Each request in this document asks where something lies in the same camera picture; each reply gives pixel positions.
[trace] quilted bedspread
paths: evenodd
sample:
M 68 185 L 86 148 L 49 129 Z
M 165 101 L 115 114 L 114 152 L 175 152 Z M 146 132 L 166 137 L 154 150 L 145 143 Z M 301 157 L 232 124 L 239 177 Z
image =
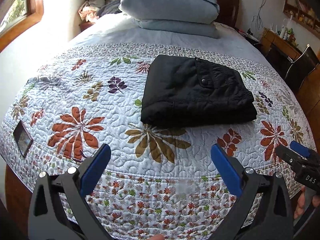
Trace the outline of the quilted bedspread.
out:
M 255 97 L 257 119 L 176 130 L 144 125 L 144 85 L 159 54 L 199 57 L 236 69 Z M 26 158 L 12 135 L 19 120 L 34 140 Z M 275 147 L 295 140 L 315 149 L 302 109 L 271 67 L 197 49 L 133 43 L 84 45 L 48 61 L 18 93 L 0 133 L 1 155 L 31 191 L 40 171 L 61 174 L 108 144 L 111 160 L 86 200 L 119 239 L 157 233 L 169 239 L 207 238 L 236 200 L 212 163 L 215 143 L 244 167 L 268 175 L 282 172 L 290 196 L 300 185 Z M 75 219 L 61 198 L 68 217 Z M 253 220 L 260 198 L 245 224 Z

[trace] wooden window frame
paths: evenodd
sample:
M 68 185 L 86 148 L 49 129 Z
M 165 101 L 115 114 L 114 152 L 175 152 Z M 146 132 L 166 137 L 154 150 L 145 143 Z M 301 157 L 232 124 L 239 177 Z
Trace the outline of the wooden window frame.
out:
M 0 33 L 0 52 L 15 38 L 41 21 L 44 7 L 43 0 L 26 0 L 27 13 L 13 21 Z

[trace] smartphone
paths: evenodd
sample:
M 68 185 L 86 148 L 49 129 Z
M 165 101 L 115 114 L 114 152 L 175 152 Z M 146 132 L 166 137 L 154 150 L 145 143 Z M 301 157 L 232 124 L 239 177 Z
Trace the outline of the smartphone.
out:
M 33 139 L 31 138 L 30 134 L 26 130 L 21 120 L 19 121 L 17 127 L 14 129 L 13 136 L 18 145 L 22 157 L 25 158 L 29 148 L 33 143 Z

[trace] tree foliage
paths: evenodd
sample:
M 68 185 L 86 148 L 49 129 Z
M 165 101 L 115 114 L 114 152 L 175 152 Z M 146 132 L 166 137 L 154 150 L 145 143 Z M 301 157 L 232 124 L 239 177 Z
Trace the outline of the tree foliage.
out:
M 15 19 L 17 19 L 21 15 L 24 15 L 25 13 L 26 13 L 25 0 L 15 0 L 12 6 L 10 7 L 7 15 L 4 17 L 4 20 L 2 21 L 0 28 L 3 25 L 7 25 L 10 22 L 13 22 Z

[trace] black folded jacket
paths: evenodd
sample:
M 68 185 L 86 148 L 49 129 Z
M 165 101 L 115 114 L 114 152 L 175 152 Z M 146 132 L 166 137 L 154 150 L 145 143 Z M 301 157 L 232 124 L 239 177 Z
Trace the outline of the black folded jacket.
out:
M 159 55 L 149 68 L 141 122 L 166 128 L 248 122 L 257 117 L 253 101 L 234 69 Z

